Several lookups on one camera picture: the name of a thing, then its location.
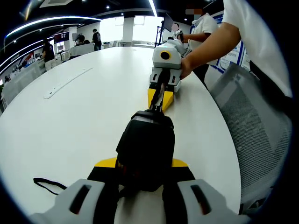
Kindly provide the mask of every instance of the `white table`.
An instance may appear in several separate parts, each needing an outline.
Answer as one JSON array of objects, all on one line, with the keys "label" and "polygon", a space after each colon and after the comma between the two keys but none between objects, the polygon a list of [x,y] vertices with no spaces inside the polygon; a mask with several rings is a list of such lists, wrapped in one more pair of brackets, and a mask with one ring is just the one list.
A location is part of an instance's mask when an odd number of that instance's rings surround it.
[{"label": "white table", "polygon": [[[25,214],[45,212],[54,204],[55,196],[35,185],[34,177],[69,186],[87,178],[95,163],[117,156],[130,117],[147,109],[152,53],[118,47],[74,58],[34,80],[7,107],[0,117],[0,171]],[[89,68],[50,99],[43,98]],[[241,179],[234,144],[216,103],[194,74],[182,82],[166,115],[174,124],[174,158],[189,164],[194,176],[222,193],[238,213]],[[135,210],[147,206],[136,223],[163,223],[162,199],[151,201],[155,197],[144,193],[147,202],[134,204]],[[126,217],[120,223],[131,221]]]}]

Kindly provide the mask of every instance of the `hand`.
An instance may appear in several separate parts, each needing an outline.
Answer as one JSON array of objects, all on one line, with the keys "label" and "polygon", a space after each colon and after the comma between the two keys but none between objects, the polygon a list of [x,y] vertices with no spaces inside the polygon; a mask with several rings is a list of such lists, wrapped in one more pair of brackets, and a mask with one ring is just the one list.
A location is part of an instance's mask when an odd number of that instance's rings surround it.
[{"label": "hand", "polygon": [[178,35],[178,39],[180,41],[182,41],[183,43],[188,43],[188,40],[189,40],[189,34],[184,34],[183,35],[183,38],[184,38],[184,41],[181,40],[180,36]]},{"label": "hand", "polygon": [[192,68],[190,66],[190,63],[186,58],[183,58],[182,61],[181,61],[181,70],[182,70],[182,74],[180,76],[181,80],[186,78],[192,72]]}]

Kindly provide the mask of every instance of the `yellow ring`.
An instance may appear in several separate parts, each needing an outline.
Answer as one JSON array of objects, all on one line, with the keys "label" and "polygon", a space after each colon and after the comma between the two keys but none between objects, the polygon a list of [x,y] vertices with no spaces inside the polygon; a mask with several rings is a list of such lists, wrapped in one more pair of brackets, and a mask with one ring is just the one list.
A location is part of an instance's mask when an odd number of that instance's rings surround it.
[{"label": "yellow ring", "polygon": [[161,57],[161,54],[162,53],[167,53],[167,54],[169,54],[169,58],[167,59],[167,60],[169,60],[169,59],[171,59],[171,53],[169,52],[169,51],[166,51],[166,50],[164,50],[164,51],[161,51],[161,53],[160,53],[160,57]]}]

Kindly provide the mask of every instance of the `monitor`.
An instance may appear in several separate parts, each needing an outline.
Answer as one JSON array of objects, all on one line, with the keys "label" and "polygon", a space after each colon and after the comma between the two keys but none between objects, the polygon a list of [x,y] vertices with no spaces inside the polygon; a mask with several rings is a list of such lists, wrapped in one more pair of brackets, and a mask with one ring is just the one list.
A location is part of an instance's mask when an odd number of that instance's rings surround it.
[{"label": "monitor", "polygon": [[61,50],[64,49],[64,47],[63,46],[57,46],[57,49],[58,49],[58,51],[61,51]]},{"label": "monitor", "polygon": [[73,33],[73,41],[77,41],[78,40],[78,34],[77,33]]},{"label": "monitor", "polygon": [[172,24],[173,24],[172,18],[167,13],[165,13],[164,28],[167,29],[169,32],[171,32]]}]

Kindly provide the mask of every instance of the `gray mesh chair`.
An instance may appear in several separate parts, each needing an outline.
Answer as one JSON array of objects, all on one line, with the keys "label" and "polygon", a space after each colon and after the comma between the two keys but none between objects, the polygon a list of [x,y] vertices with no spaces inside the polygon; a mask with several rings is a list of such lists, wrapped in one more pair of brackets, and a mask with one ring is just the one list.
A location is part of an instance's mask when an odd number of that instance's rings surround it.
[{"label": "gray mesh chair", "polygon": [[226,121],[239,160],[240,213],[253,213],[279,176],[290,145],[292,122],[269,103],[259,79],[234,63],[210,92]]}]

